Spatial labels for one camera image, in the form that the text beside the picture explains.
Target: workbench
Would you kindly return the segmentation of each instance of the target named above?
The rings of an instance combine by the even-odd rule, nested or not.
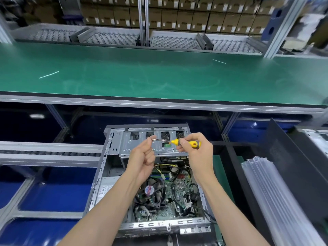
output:
[[[328,59],[0,44],[0,101],[320,114]]]

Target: workstation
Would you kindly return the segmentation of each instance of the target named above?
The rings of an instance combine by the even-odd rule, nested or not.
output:
[[[242,165],[256,156],[273,162],[327,243],[327,58],[322,49],[283,48],[307,0],[289,0],[267,43],[152,31],[142,1],[144,29],[43,23],[10,30],[1,20],[0,245],[56,245],[125,171],[129,150],[152,134],[175,140],[193,132],[213,143],[219,183],[269,244],[281,245]],[[95,39],[104,34],[130,40]],[[156,37],[197,46],[168,47]],[[188,155],[154,145],[158,167],[145,184],[154,195],[144,200],[141,187],[115,244],[167,245],[172,235],[173,245],[225,245]],[[176,204],[186,207],[193,194],[195,207],[184,214]]]

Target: circuit board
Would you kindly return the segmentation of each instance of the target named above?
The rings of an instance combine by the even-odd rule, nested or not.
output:
[[[174,202],[169,202],[169,200],[173,199],[172,191],[171,191],[172,185],[174,185],[175,197],[177,202],[181,204],[182,207],[186,206],[187,201],[186,198],[184,198],[183,196],[188,192],[187,186],[191,184],[191,178],[188,172],[186,170],[181,171],[178,178],[175,178],[174,183],[173,180],[174,178],[167,178],[165,180],[164,188],[165,188],[166,204],[165,206],[159,209],[149,208],[150,211],[149,221],[171,220],[179,217],[179,214],[175,209]],[[148,217],[140,208],[136,208],[135,214],[136,214],[137,221],[145,222],[148,219]]]

